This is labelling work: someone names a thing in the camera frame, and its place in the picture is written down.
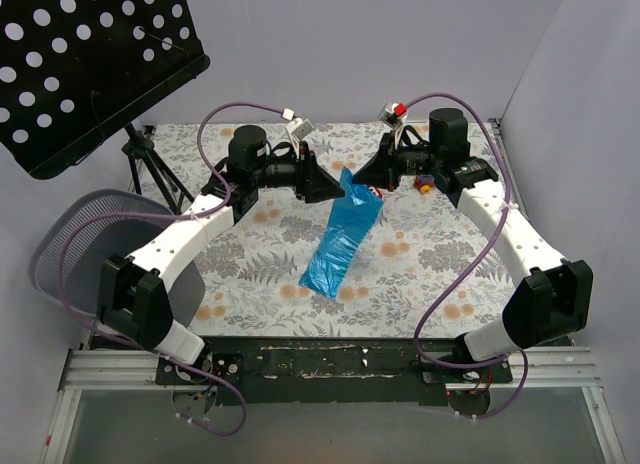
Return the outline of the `blue plastic trash bag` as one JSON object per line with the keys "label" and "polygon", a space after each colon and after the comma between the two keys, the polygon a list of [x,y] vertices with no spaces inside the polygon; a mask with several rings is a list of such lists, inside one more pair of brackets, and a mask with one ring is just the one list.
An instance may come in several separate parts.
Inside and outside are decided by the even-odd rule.
{"label": "blue plastic trash bag", "polygon": [[335,199],[322,239],[298,285],[335,299],[357,251],[378,221],[383,200],[369,187],[352,182],[344,168],[340,185],[345,196]]}

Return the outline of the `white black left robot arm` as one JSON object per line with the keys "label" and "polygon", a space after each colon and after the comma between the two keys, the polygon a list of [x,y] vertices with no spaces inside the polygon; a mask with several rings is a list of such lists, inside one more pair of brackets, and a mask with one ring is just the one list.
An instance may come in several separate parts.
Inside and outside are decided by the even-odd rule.
{"label": "white black left robot arm", "polygon": [[175,317],[169,291],[197,255],[257,203],[260,189],[290,188],[307,204],[343,196],[339,182],[318,164],[305,140],[313,129],[308,119],[295,118],[285,127],[287,141],[271,146],[263,128],[237,128],[227,157],[188,210],[148,244],[124,258],[106,260],[98,295],[100,322],[145,350],[177,360],[188,382],[205,382],[213,361],[202,352],[203,339]]}

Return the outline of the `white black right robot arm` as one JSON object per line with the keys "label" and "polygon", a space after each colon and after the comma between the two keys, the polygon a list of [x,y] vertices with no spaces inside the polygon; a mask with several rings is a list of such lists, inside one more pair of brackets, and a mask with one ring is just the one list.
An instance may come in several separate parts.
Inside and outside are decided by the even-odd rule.
{"label": "white black right robot arm", "polygon": [[403,176],[433,176],[436,188],[487,238],[515,286],[500,318],[458,336],[445,361],[464,381],[475,381],[489,362],[585,328],[593,272],[550,246],[506,197],[506,184],[484,159],[471,153],[462,111],[440,108],[429,115],[429,138],[411,143],[407,108],[386,105],[390,126],[376,154],[355,174],[357,184],[394,190]]}

